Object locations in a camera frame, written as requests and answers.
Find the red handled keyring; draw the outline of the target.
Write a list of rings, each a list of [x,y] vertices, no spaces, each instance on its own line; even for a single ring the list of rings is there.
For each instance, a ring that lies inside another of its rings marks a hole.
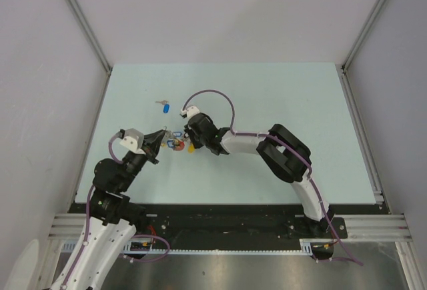
[[[161,146],[173,151],[182,151],[185,148],[184,132],[165,129]]]

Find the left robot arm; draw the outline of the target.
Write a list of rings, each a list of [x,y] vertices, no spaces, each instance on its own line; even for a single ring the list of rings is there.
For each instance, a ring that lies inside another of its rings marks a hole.
[[[110,156],[94,168],[82,232],[51,289],[100,289],[127,242],[146,232],[144,207],[125,192],[146,163],[158,164],[166,133],[121,129],[109,140]]]

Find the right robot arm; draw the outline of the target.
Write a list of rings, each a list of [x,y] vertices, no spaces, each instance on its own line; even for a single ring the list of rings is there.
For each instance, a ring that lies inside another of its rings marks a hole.
[[[338,236],[332,225],[334,212],[313,179],[311,151],[284,126],[275,124],[267,133],[244,133],[230,127],[217,128],[202,112],[182,111],[181,115],[187,119],[184,131],[196,149],[206,147],[215,155],[259,155],[272,173],[295,191],[308,231],[314,237],[327,233]]]

